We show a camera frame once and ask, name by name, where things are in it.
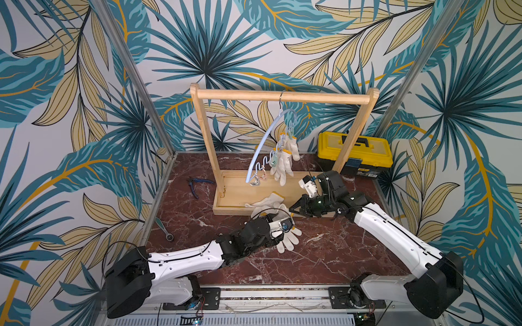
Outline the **white glove bottom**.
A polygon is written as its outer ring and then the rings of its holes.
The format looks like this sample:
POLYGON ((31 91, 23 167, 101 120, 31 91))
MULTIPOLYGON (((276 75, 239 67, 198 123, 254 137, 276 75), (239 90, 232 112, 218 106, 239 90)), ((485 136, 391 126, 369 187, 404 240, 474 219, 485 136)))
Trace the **white glove bottom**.
POLYGON ((293 227, 289 232, 283 233, 283 240, 276 245, 277 251, 280 254, 283 254, 286 251, 293 251, 300 243, 299 238, 302 234, 302 231, 295 227, 293 227))

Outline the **white glove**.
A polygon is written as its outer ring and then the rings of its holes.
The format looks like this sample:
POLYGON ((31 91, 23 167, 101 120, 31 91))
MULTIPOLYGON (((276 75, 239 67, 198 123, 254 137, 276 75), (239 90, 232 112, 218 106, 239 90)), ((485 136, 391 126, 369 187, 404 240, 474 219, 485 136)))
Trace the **white glove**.
POLYGON ((288 150, 283 149, 277 154, 277 163, 271 168, 271 175, 279 182, 281 187, 285 186, 287 176, 294 176, 294 172, 292 171, 292 156, 288 150))
POLYGON ((290 214, 287 206, 284 205, 284 197, 276 192, 272 192, 261 201, 245 204, 245 208, 253 209, 250 215, 252 219, 268 214, 275 214, 276 219, 283 219, 290 214))
POLYGON ((296 137, 288 137, 286 144, 285 144, 285 148, 291 153, 293 161, 300 160, 299 147, 297 144, 296 137))
POLYGON ((302 231, 295 227, 293 227, 289 232, 283 233, 283 240, 276 245, 277 251, 280 254, 283 254, 286 251, 293 251, 300 243, 299 238, 302 234, 302 231))

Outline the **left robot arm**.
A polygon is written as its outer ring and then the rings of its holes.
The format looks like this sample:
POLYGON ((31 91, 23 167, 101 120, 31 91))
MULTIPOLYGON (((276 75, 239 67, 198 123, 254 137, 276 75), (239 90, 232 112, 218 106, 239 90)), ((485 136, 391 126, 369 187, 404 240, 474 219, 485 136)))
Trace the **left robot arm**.
POLYGON ((168 253, 136 247, 105 273, 107 317, 129 315, 144 304, 193 306, 202 296, 195 273, 228 267, 259 249, 274 247, 293 227, 292 217, 267 214, 198 247, 168 253))

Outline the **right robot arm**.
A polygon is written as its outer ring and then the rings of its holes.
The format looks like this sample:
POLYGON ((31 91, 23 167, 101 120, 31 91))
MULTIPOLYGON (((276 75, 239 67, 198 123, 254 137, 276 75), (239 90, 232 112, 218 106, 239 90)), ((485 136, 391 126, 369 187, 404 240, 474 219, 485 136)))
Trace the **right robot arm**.
POLYGON ((361 192, 349 192, 336 171, 305 176, 299 186, 306 191, 290 211, 303 217, 334 213, 373 235, 408 268, 407 276, 363 274, 350 285, 350 306, 367 308, 385 300, 411 304, 422 315, 437 319, 464 291, 464 263, 450 251, 419 239, 361 192))

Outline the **white glove back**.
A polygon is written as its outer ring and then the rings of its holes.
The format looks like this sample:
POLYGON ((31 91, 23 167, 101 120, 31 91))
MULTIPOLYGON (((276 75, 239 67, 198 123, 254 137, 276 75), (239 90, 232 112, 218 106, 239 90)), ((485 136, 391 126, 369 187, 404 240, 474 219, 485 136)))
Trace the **white glove back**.
POLYGON ((252 219, 268 214, 275 214, 276 219, 283 219, 290 214, 287 206, 284 205, 284 197, 276 192, 272 192, 261 201, 245 204, 245 208, 253 209, 250 215, 252 219))

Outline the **wooden hanging rack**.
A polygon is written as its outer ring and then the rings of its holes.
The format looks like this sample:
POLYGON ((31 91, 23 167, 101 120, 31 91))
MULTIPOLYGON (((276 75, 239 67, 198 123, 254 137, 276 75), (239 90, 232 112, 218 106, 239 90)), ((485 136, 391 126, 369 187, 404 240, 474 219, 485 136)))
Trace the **wooden hanging rack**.
POLYGON ((355 147, 357 138, 361 135, 377 100, 380 91, 378 88, 369 89, 364 95, 350 94, 326 94, 312 92, 285 92, 285 91, 260 91, 260 90, 214 90, 203 89, 197 83, 190 86, 190 96, 201 127, 203 140, 208 153, 216 182, 216 194, 213 202, 213 213, 216 215, 249 215, 253 210, 248 205, 254 201, 268 197, 272 192, 277 192, 284 197, 287 205, 298 200, 305 190, 299 186, 299 180, 307 176, 304 171, 295 171, 286 174, 283 171, 270 173, 268 164, 275 158, 269 156, 264 161, 259 161, 261 149, 274 127, 287 114, 294 114, 294 110, 281 111, 273 119, 251 159, 246 171, 222 170, 217 159, 216 149, 213 144, 212 134, 205 111, 205 100, 240 100, 280 103, 304 103, 304 104, 347 104, 359 106, 356 119, 343 142, 341 152, 333 165, 333 171, 341 172, 349 155, 355 147))

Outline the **yellow black toolbox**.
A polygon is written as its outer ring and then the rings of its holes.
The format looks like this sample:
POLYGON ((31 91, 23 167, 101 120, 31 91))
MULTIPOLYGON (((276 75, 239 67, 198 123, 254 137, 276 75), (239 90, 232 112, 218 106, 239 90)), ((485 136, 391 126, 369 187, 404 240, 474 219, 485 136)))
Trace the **yellow black toolbox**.
MULTIPOLYGON (((318 137, 318 164, 324 171, 333 169, 347 134, 323 132, 318 137)), ((390 144, 386 139, 359 136, 341 174, 376 179, 394 163, 390 144)))

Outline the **teal wrench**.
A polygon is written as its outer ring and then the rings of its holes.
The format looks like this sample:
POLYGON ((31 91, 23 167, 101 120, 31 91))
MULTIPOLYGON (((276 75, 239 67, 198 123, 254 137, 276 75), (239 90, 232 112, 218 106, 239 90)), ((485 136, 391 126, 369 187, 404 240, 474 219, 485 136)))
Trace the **teal wrench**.
POLYGON ((161 219, 156 217, 155 222, 156 225, 160 228, 160 230, 164 233, 166 240, 168 242, 172 242, 174 240, 174 235, 172 235, 172 233, 167 230, 161 219))

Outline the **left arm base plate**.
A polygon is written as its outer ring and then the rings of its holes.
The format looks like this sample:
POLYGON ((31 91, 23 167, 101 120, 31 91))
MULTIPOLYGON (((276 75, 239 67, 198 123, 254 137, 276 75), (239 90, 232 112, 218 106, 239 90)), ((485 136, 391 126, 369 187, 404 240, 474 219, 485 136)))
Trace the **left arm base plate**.
POLYGON ((175 305, 166 303, 162 305, 164 311, 195 311, 197 308, 204 311, 217 311, 220 308, 222 290, 219 287, 204 287, 184 304, 175 305))

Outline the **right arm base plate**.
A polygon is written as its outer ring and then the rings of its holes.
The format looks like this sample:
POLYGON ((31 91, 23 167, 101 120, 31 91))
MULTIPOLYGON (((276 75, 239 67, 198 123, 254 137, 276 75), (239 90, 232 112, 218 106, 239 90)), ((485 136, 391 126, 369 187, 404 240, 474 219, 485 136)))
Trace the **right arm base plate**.
POLYGON ((386 307, 384 300, 370 300, 358 287, 329 287, 328 297, 332 309, 372 310, 386 307))

